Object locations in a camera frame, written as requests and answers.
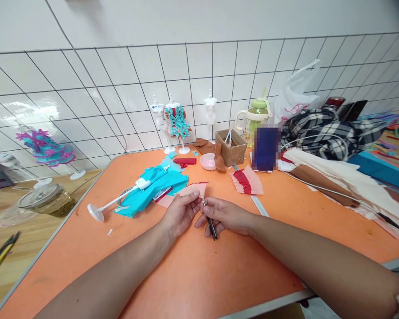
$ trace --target orange table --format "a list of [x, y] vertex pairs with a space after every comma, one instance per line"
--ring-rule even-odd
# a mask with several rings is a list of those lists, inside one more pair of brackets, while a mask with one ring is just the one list
[[[157, 223], [165, 209], [155, 203], [133, 219], [113, 214], [112, 207], [104, 212], [104, 223], [95, 221], [86, 206], [105, 205], [163, 157], [156, 150], [114, 159], [9, 292], [0, 318], [32, 318], [83, 272]], [[189, 183], [209, 181], [207, 196], [259, 214], [250, 196], [236, 193], [228, 174], [205, 171], [199, 163], [183, 174]], [[271, 217], [335, 239], [378, 262], [399, 258], [399, 241], [373, 222], [283, 173], [259, 176], [265, 189], [261, 200]], [[212, 241], [203, 237], [204, 228], [196, 230], [193, 224], [136, 290], [122, 318], [215, 318], [236, 312], [247, 317], [311, 295], [255, 240], [225, 231]]]

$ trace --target plaid fabric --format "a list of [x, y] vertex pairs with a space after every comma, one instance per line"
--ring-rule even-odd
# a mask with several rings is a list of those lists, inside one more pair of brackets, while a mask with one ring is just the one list
[[[348, 157], [351, 157], [374, 144], [385, 128], [386, 123], [380, 120], [339, 122], [332, 109], [302, 110], [283, 125], [281, 146], [302, 137], [334, 134], [344, 139]], [[285, 148], [292, 146], [327, 160], [343, 160], [346, 152], [341, 140], [333, 136], [311, 137], [293, 142]]]

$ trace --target red paper strip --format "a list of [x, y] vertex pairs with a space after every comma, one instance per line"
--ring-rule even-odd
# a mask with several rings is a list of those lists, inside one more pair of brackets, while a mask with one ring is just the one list
[[176, 164], [181, 164], [181, 163], [185, 163], [187, 165], [195, 165], [196, 164], [196, 159], [173, 159], [173, 162], [175, 162]]
[[250, 182], [248, 181], [247, 177], [244, 175], [243, 169], [239, 170], [239, 171], [235, 171], [234, 176], [238, 180], [238, 183], [240, 183], [242, 185], [242, 187], [244, 188], [244, 193], [251, 195], [251, 185], [250, 185]]

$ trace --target table edge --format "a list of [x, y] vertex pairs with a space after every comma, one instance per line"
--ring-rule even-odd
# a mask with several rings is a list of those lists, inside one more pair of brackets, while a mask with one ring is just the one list
[[83, 196], [79, 199], [77, 204], [74, 206], [74, 208], [71, 210], [71, 212], [65, 217], [65, 219], [62, 221], [62, 223], [59, 225], [59, 227], [55, 230], [55, 232], [51, 235], [51, 237], [47, 240], [47, 242], [44, 244], [43, 248], [39, 251], [37, 256], [32, 260], [30, 265], [25, 269], [21, 277], [15, 282], [15, 284], [12, 286], [12, 288], [9, 290], [9, 292], [6, 294], [6, 296], [3, 298], [3, 300], [0, 302], [0, 310], [4, 306], [4, 304], [7, 302], [9, 297], [13, 294], [13, 292], [18, 288], [19, 284], [22, 282], [22, 280], [25, 278], [25, 276], [28, 274], [28, 272], [31, 270], [32, 266], [37, 262], [37, 260], [40, 258], [42, 253], [46, 250], [50, 242], [55, 238], [56, 234], [61, 230], [62, 226], [66, 223], [68, 218], [72, 215], [72, 213], [78, 208], [80, 205], [81, 201], [84, 199], [84, 197], [87, 195], [87, 193], [90, 191], [90, 189], [93, 187], [93, 185], [98, 181], [99, 177], [102, 176], [103, 172], [108, 168], [108, 166], [112, 163], [112, 161], [109, 162], [109, 164], [105, 167], [105, 169], [102, 170], [102, 172], [97, 176], [95, 181], [89, 186], [89, 188], [86, 190], [86, 192], [83, 194]]

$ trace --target cardboard box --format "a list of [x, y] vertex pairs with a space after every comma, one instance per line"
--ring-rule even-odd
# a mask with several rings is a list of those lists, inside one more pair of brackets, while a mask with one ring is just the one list
[[232, 130], [232, 140], [236, 146], [231, 148], [225, 144], [225, 139], [229, 134], [228, 129], [216, 132], [216, 143], [222, 145], [222, 157], [225, 161], [225, 166], [230, 167], [235, 164], [244, 163], [245, 151], [247, 149], [247, 142], [235, 130]]

